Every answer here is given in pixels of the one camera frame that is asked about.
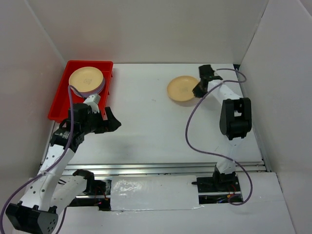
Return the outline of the yellow plate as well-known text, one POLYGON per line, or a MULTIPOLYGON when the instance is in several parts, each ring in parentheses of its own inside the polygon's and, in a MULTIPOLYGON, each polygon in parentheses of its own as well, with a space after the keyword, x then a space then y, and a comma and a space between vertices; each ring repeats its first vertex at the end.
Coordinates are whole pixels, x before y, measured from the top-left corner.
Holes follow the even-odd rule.
POLYGON ((105 83, 103 73, 95 67, 87 66, 75 70, 69 77, 69 85, 81 93, 98 89, 105 83))
POLYGON ((167 85, 168 97, 177 102, 187 102, 195 95, 193 89, 199 84, 198 79, 192 76, 179 76, 174 78, 167 85))

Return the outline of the purple plate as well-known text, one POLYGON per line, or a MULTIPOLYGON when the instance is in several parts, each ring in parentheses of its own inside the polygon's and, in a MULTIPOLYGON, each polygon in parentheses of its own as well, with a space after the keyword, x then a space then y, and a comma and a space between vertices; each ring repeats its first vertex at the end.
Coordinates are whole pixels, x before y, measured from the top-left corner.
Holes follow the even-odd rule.
POLYGON ((88 91, 88 92, 78 92, 77 90, 75 89, 71 89, 75 95, 79 96, 79 97, 88 97, 89 95, 93 95, 93 94, 98 94, 100 93, 105 87, 105 81, 103 81, 100 86, 92 91, 88 91))

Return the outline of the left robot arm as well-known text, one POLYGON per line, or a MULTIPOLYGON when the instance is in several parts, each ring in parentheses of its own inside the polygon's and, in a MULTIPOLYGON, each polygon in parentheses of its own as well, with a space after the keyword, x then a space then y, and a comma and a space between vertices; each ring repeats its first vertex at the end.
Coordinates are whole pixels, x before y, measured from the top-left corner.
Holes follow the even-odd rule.
POLYGON ((114 132, 121 123, 110 107, 105 107, 106 119, 90 104, 77 103, 68 110, 68 118, 53 132, 41 171, 26 185, 28 191, 14 204, 7 201, 1 212, 14 229, 31 234, 51 234, 57 226, 59 214, 79 194, 92 194, 97 181, 92 172, 78 169, 59 189, 57 185, 69 161, 87 134, 114 132))

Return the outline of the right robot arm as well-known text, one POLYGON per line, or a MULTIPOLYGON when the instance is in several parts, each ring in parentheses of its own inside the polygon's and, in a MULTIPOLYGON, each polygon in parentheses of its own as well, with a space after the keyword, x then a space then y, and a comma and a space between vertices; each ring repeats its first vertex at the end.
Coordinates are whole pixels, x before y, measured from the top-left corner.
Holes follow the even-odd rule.
POLYGON ((193 184, 200 193, 235 192, 236 150, 252 128, 251 100, 231 90, 210 65, 199 66, 200 82, 193 89, 196 98, 203 98, 209 91, 221 104, 219 128, 227 139, 228 149, 214 167, 211 177, 200 177, 193 184))

